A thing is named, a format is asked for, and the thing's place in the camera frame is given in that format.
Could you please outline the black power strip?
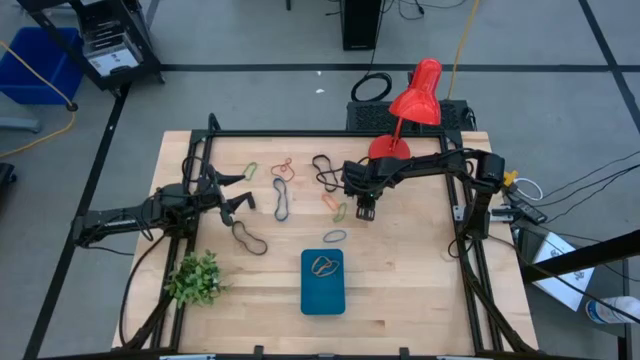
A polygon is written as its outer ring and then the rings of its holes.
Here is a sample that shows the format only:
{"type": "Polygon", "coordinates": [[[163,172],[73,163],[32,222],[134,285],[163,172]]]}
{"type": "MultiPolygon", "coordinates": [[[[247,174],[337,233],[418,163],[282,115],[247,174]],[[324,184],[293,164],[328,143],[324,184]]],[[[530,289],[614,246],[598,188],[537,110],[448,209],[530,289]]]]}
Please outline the black power strip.
{"type": "Polygon", "coordinates": [[[506,204],[499,205],[491,210],[491,218],[494,221],[515,222],[524,219],[539,225],[545,223],[548,217],[533,205],[521,199],[510,199],[506,204]]]}

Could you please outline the red rubber band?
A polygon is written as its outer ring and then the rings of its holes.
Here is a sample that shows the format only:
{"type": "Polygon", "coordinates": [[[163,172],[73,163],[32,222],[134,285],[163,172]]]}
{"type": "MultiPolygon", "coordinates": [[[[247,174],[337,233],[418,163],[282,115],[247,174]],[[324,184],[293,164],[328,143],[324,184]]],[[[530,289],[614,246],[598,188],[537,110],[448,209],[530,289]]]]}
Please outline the red rubber band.
{"type": "Polygon", "coordinates": [[[294,169],[291,167],[292,159],[286,158],[283,163],[272,166],[270,169],[270,173],[276,177],[281,179],[284,182],[291,181],[296,173],[294,169]]]}

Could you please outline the long blue rubber band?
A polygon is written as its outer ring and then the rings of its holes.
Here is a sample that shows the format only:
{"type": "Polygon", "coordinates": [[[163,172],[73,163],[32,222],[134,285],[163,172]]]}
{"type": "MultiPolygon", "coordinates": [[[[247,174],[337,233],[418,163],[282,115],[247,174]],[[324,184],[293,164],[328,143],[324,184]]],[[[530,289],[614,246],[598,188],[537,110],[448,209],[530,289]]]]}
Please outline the long blue rubber band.
{"type": "Polygon", "coordinates": [[[277,193],[274,218],[278,222],[284,222],[288,219],[290,214],[286,182],[281,177],[276,177],[273,180],[273,188],[277,193]]]}

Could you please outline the black rubber band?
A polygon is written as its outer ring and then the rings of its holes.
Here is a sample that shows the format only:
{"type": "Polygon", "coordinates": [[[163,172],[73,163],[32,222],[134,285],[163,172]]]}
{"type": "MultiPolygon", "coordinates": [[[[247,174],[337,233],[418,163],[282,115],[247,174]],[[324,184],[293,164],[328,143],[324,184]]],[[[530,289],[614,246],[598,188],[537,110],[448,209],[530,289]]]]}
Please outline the black rubber band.
{"type": "Polygon", "coordinates": [[[265,255],[269,249],[268,243],[250,233],[246,225],[241,221],[235,221],[231,227],[234,239],[250,254],[255,256],[265,255]]]}
{"type": "Polygon", "coordinates": [[[344,186],[340,184],[340,180],[337,177],[337,174],[340,173],[343,168],[334,169],[332,167],[331,159],[325,154],[315,155],[311,161],[312,166],[316,169],[317,174],[315,176],[316,180],[324,186],[324,190],[327,193],[333,193],[338,189],[343,189],[344,186]],[[322,170],[320,166],[320,162],[325,161],[328,169],[322,170]]]}

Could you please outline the white roll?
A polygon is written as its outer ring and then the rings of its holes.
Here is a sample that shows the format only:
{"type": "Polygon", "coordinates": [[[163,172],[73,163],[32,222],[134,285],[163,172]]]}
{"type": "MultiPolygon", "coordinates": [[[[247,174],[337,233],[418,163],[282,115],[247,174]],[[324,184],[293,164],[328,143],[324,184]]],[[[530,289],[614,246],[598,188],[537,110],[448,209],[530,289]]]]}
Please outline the white roll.
{"type": "Polygon", "coordinates": [[[588,317],[599,324],[635,323],[632,318],[621,314],[621,311],[632,315],[640,321],[640,300],[632,296],[618,296],[601,299],[616,311],[595,300],[589,300],[585,305],[588,317]]]}

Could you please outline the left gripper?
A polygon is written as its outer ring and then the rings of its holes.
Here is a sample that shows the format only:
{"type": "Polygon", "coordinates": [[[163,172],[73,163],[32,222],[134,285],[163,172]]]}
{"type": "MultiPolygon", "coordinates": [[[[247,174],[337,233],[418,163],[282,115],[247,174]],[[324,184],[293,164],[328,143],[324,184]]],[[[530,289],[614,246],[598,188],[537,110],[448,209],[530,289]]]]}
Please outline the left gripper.
{"type": "MultiPolygon", "coordinates": [[[[219,208],[226,199],[220,189],[245,179],[244,175],[223,175],[211,164],[205,167],[205,174],[197,182],[197,206],[199,210],[219,208]]],[[[243,203],[247,203],[251,210],[256,209],[255,199],[251,192],[246,192],[227,200],[231,212],[235,212],[243,203]]]]}

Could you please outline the black computer tower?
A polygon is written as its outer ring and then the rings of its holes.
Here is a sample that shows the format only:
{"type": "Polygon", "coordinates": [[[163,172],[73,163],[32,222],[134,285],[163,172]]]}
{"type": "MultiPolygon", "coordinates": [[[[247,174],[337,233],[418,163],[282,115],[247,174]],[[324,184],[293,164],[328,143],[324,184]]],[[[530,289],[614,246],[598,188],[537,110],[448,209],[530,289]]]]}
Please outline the black computer tower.
{"type": "Polygon", "coordinates": [[[340,0],[339,4],[343,49],[373,50],[382,0],[340,0]]]}

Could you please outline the white label sheet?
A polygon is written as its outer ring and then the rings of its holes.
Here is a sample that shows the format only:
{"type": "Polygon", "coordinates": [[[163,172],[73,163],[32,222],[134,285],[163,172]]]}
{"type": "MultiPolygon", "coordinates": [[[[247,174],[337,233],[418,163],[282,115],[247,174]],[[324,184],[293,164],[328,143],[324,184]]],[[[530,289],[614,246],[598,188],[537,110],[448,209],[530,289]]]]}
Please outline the white label sheet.
{"type": "Polygon", "coordinates": [[[103,54],[92,54],[87,60],[102,76],[107,77],[121,69],[134,68],[139,62],[128,49],[116,49],[103,54]]]}

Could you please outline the grey stand foot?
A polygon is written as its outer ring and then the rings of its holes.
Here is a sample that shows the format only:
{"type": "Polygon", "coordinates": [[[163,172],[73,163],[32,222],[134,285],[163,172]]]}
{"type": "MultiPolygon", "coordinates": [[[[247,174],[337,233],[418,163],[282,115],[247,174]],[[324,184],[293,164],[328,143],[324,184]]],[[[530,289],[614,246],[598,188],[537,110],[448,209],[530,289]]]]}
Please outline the grey stand foot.
{"type": "Polygon", "coordinates": [[[31,133],[39,133],[41,131],[41,123],[39,120],[0,117],[0,129],[29,131],[31,133]]]}

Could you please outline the blue floor storage bin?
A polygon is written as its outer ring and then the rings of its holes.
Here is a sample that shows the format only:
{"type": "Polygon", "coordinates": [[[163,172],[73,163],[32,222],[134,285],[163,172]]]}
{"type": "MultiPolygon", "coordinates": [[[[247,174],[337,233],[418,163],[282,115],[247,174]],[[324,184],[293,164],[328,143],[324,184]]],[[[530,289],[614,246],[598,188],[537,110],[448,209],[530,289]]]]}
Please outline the blue floor storage bin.
{"type": "MultiPolygon", "coordinates": [[[[41,77],[73,99],[84,74],[40,27],[21,28],[9,45],[41,77]]],[[[0,92],[23,105],[65,105],[66,100],[11,53],[0,59],[0,92]]]]}

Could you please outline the black diagonal beam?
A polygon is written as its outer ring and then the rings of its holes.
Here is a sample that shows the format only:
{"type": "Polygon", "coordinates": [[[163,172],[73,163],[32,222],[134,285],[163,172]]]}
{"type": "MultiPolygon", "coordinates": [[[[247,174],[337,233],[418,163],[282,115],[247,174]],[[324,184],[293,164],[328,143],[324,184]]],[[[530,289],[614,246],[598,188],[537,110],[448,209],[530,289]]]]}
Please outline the black diagonal beam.
{"type": "Polygon", "coordinates": [[[522,269],[525,282],[535,282],[640,256],[640,229],[587,247],[574,250],[522,269]]]}

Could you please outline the black caster wheel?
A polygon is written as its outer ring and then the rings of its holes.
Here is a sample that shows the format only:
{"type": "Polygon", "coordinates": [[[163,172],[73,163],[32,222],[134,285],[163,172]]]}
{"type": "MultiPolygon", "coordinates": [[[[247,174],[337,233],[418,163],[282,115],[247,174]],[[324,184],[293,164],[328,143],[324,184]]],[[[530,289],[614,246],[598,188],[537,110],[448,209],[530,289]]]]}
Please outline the black caster wheel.
{"type": "Polygon", "coordinates": [[[10,184],[17,179],[15,166],[0,162],[0,196],[6,193],[10,184]]]}

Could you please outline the teal plastic bin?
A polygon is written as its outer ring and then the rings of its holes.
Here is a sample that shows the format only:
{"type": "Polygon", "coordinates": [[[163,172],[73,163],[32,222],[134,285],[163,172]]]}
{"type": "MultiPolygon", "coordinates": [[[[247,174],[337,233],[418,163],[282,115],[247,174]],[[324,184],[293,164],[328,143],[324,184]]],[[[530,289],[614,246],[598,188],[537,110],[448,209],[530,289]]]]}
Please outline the teal plastic bin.
{"type": "Polygon", "coordinates": [[[341,315],[346,310],[344,258],[340,249],[306,249],[301,253],[300,309],[308,316],[341,315]],[[311,265],[319,256],[340,262],[338,270],[328,277],[318,278],[311,265]]]}

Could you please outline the white printed box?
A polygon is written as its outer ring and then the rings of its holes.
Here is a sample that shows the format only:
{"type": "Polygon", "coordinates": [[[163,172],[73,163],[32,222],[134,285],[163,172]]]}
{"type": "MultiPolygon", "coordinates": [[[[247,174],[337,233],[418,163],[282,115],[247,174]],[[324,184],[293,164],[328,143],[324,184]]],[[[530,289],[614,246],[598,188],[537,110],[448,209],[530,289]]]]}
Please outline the white printed box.
{"type": "MultiPolygon", "coordinates": [[[[531,259],[531,262],[533,263],[543,262],[576,250],[572,244],[565,241],[555,233],[541,235],[535,232],[527,232],[527,235],[534,248],[533,257],[531,259]]],[[[562,280],[576,287],[579,291],[570,288],[554,277],[535,281],[534,285],[547,295],[550,295],[555,300],[576,312],[583,300],[583,292],[587,290],[593,273],[594,268],[587,268],[560,276],[562,280]]]]}

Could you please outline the black perforated case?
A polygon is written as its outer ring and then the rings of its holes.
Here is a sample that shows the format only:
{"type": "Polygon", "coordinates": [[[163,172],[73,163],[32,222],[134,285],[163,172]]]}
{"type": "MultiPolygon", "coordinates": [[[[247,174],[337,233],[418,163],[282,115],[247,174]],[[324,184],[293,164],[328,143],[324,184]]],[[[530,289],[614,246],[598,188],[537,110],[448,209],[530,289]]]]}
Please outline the black perforated case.
{"type": "MultiPolygon", "coordinates": [[[[347,131],[381,131],[392,133],[398,118],[389,112],[391,103],[349,102],[347,105],[347,131]]],[[[430,126],[404,121],[403,133],[428,133],[438,131],[476,131],[473,110],[465,100],[441,100],[441,124],[430,126]]]]}

